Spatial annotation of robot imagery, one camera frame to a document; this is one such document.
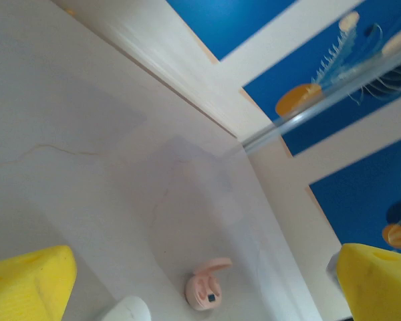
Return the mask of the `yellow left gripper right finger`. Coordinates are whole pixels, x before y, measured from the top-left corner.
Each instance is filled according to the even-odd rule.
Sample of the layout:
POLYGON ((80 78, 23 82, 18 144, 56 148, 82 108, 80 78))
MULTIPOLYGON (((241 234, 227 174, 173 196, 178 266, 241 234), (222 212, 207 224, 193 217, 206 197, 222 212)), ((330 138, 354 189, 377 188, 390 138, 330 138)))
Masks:
POLYGON ((401 253, 347 243, 336 273, 354 320, 401 320, 401 253))

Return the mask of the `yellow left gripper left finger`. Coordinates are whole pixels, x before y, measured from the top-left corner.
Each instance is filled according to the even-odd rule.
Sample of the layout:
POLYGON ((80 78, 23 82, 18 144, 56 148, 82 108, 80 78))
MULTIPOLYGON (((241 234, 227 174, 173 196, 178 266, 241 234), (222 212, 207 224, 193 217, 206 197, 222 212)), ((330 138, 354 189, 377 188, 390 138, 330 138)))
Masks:
POLYGON ((61 320, 75 281, 67 245, 1 260, 0 320, 61 320))

